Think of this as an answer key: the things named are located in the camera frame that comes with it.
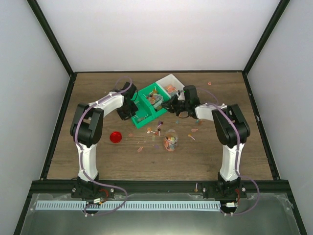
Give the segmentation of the green candy bin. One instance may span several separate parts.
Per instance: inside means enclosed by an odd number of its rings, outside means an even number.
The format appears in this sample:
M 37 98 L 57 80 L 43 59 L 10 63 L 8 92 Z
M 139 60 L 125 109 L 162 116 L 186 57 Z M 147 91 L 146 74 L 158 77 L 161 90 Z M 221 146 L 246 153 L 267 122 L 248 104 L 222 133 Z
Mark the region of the green candy bin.
M 143 104 L 151 112 L 153 119 L 156 119 L 167 112 L 161 104 L 171 98 L 171 96 L 158 83 L 153 83 L 139 90 L 139 97 L 142 98 Z
M 132 117 L 132 121 L 137 129 L 142 128 L 155 119 L 155 110 L 147 98 L 139 95 L 135 100 L 138 110 Z

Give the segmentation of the light blue slotted scoop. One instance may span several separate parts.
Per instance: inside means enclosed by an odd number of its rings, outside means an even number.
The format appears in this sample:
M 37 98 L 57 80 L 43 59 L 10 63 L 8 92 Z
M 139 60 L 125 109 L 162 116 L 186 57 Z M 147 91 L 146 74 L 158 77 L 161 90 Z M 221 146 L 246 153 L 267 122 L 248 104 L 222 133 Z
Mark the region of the light blue slotted scoop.
M 162 95 L 155 95 L 152 97 L 152 106 L 154 109 L 157 109 L 157 107 L 161 106 L 161 104 L 165 101 L 167 101 L 169 97 L 162 96 Z

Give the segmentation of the white candy bin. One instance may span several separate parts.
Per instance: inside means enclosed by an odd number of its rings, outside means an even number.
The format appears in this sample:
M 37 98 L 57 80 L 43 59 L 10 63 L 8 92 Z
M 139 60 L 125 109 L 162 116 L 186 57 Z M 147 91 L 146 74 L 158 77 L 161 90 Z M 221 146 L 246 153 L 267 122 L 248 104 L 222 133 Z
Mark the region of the white candy bin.
M 184 100 L 183 88 L 184 85 L 173 75 L 169 74 L 162 79 L 156 81 L 160 88 L 160 93 L 164 101 L 168 101 L 174 95 L 178 95 L 179 100 Z

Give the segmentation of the red round lid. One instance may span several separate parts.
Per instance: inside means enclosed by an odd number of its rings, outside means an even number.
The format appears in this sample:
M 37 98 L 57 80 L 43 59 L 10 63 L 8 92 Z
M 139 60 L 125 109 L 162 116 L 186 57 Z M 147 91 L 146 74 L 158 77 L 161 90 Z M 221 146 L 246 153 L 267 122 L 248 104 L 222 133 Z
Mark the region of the red round lid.
M 112 143 L 120 143 L 122 141 L 122 134 L 118 131 L 114 131 L 110 134 L 110 141 Z

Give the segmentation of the clear plastic cup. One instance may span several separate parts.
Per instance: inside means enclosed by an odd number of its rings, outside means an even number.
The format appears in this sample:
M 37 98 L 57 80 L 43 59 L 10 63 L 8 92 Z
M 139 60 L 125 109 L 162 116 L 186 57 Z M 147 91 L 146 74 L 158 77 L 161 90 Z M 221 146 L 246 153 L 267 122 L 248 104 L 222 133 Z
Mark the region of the clear plastic cup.
M 166 131 L 163 138 L 163 145 L 169 152 L 173 152 L 178 145 L 178 134 L 174 129 Z

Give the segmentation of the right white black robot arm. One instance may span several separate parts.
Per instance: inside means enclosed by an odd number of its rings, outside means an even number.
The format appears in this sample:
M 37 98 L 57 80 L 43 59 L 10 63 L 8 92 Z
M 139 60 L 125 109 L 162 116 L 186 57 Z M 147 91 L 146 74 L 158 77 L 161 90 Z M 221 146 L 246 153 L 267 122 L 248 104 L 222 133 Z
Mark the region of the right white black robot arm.
M 190 85 L 163 102 L 162 107 L 177 116 L 186 112 L 188 117 L 214 122 L 218 140 L 223 146 L 217 192 L 222 197 L 229 197 L 237 191 L 241 181 L 241 154 L 250 136 L 250 127 L 238 104 L 201 103 L 196 87 Z

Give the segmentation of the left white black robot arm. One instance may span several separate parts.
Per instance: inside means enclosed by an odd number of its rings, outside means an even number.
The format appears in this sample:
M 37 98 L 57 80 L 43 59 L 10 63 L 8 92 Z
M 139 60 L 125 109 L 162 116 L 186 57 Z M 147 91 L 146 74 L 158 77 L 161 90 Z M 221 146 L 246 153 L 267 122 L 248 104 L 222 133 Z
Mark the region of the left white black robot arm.
M 102 186 L 98 182 L 96 147 L 102 137 L 103 118 L 113 111 L 117 111 L 122 120 L 132 118 L 138 111 L 132 100 L 136 92 L 136 86 L 129 81 L 95 102 L 78 104 L 70 127 L 79 157 L 76 197 L 94 198 L 99 194 Z

